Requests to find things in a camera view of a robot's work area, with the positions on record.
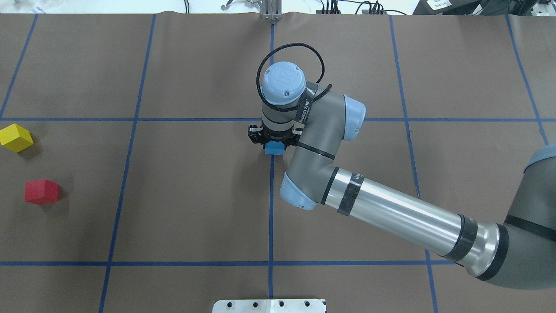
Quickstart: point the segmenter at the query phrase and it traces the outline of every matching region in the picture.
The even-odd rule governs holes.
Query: light blue joint cover
[[[284,144],[280,141],[270,141],[265,145],[265,154],[284,155]]]
[[[282,180],[280,196],[292,206],[302,208],[304,210],[313,210],[316,207],[316,202],[311,200],[311,198],[307,197],[301,190],[299,190],[286,173],[284,174],[284,180]]]
[[[529,161],[529,164],[527,164],[525,170],[527,170],[527,168],[533,163],[553,157],[556,157],[556,144],[544,146],[537,150],[535,154],[533,154],[533,156],[531,157],[531,161]]]
[[[344,140],[351,141],[357,137],[359,129],[365,120],[367,108],[357,100],[344,95],[346,102],[346,126],[344,130]]]
[[[262,95],[273,105],[292,103],[305,90],[305,74],[291,62],[272,64],[262,78]]]

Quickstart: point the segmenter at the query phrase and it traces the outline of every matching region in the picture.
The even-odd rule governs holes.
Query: robotic arm
[[[260,69],[282,48],[271,52]],[[479,223],[334,166],[341,141],[357,136],[365,106],[330,87],[307,81],[289,62],[271,65],[260,88],[257,76],[262,125],[250,125],[249,137],[266,148],[278,146],[282,153],[288,145],[297,146],[280,189],[285,201],[306,210],[318,203],[332,207],[494,285],[556,287],[556,145],[533,155],[504,224]],[[296,121],[304,129],[294,130]]]

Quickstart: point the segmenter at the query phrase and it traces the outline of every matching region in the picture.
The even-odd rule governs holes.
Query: table surface
[[[306,42],[323,84],[367,105],[336,163],[480,222],[502,222],[532,153],[556,143],[554,18],[2,14],[0,311],[210,312],[219,299],[326,299],[329,312],[547,312],[324,206],[278,191],[260,60]],[[368,35],[362,36],[362,30]],[[273,61],[320,66],[302,48]],[[62,198],[23,201],[50,179]]]

